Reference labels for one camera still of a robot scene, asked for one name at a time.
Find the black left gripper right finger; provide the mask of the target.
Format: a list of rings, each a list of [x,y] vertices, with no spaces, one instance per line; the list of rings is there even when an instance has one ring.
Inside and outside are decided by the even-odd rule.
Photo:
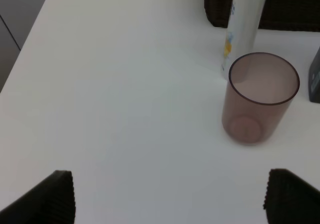
[[[271,169],[263,209],[268,223],[319,223],[320,191],[287,169]]]

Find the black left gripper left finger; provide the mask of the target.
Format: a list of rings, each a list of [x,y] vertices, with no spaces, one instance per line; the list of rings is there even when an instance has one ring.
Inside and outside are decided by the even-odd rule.
[[[72,172],[56,170],[1,210],[1,223],[74,223],[76,204]]]

